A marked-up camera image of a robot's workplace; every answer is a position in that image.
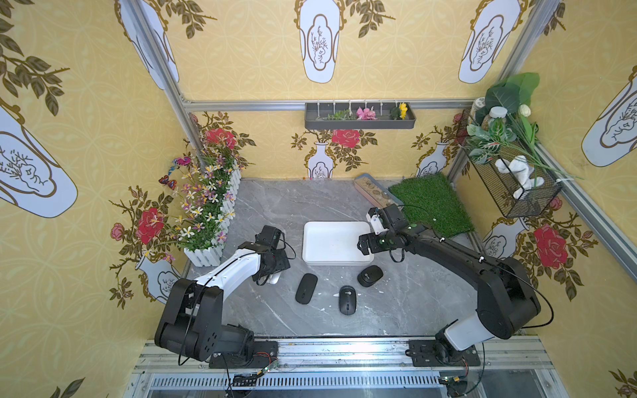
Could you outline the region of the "rounded black mouse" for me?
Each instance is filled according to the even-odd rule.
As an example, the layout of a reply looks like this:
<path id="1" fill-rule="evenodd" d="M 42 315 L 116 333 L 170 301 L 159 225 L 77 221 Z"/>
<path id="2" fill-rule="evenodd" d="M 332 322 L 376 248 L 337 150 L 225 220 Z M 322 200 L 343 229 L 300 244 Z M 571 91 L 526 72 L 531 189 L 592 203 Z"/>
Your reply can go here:
<path id="1" fill-rule="evenodd" d="M 358 274 L 357 281 L 361 286 L 369 288 L 378 283 L 383 276 L 383 270 L 379 266 L 370 265 Z"/>

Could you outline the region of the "white storage box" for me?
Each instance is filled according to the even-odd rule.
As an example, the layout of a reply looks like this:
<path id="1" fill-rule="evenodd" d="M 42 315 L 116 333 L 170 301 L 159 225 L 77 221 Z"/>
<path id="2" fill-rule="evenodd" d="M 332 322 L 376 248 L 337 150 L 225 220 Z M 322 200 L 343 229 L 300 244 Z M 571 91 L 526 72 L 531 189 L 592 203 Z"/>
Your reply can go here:
<path id="1" fill-rule="evenodd" d="M 374 255 L 358 249 L 360 235 L 368 234 L 366 222 L 307 222 L 303 233 L 303 261 L 310 266 L 370 265 Z"/>

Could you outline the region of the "black mouse with wheel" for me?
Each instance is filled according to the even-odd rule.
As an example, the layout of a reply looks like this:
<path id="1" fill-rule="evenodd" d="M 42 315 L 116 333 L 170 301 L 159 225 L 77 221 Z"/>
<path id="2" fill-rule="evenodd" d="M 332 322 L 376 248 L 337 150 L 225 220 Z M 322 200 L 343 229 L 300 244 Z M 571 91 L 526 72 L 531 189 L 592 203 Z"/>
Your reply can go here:
<path id="1" fill-rule="evenodd" d="M 357 292 L 349 285 L 343 286 L 338 294 L 338 309 L 343 315 L 353 315 L 357 310 Z"/>

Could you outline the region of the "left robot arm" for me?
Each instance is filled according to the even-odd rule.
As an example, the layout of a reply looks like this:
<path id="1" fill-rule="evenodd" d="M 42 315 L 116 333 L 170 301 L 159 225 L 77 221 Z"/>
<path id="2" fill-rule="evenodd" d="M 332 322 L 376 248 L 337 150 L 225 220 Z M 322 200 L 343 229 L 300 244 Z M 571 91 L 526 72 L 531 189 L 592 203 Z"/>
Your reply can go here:
<path id="1" fill-rule="evenodd" d="M 225 300 L 241 284 L 275 285 L 290 268 L 285 233 L 265 226 L 255 240 L 239 245 L 215 270 L 174 283 L 159 320 L 154 344 L 179 359 L 214 362 L 230 358 L 248 364 L 256 356 L 254 333 L 240 325 L 222 323 Z"/>

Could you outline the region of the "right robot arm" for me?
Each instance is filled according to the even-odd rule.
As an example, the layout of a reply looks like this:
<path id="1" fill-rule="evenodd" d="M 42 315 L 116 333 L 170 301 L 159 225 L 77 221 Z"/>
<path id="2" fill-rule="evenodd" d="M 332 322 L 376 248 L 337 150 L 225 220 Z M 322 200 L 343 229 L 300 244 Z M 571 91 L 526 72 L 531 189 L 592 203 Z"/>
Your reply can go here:
<path id="1" fill-rule="evenodd" d="M 397 205 L 373 207 L 367 219 L 372 231 L 360 235 L 357 244 L 363 255 L 394 250 L 419 255 L 461 277 L 476 291 L 476 310 L 436 335 L 438 346 L 450 354 L 531 329 L 530 322 L 542 311 L 541 302 L 547 301 L 533 286 L 525 267 L 512 257 L 499 260 L 482 255 L 431 227 L 409 222 Z"/>

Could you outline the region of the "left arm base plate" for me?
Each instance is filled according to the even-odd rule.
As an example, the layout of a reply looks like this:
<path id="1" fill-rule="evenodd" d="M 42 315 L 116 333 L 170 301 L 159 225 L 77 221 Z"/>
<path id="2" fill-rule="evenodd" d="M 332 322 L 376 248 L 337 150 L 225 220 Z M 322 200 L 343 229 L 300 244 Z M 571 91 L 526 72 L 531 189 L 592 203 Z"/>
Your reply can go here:
<path id="1" fill-rule="evenodd" d="M 279 343 L 274 340 L 249 343 L 238 353 L 215 353 L 209 362 L 210 369 L 262 369 L 278 358 Z"/>

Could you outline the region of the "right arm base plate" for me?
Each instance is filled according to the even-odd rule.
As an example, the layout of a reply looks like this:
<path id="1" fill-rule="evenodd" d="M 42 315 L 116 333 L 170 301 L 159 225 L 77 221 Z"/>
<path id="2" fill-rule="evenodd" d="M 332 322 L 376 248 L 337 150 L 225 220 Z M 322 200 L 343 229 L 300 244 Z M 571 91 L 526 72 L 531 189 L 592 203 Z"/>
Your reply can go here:
<path id="1" fill-rule="evenodd" d="M 409 340 L 405 354 L 414 367 L 480 366 L 481 360 L 475 346 L 464 351 L 437 340 Z"/>

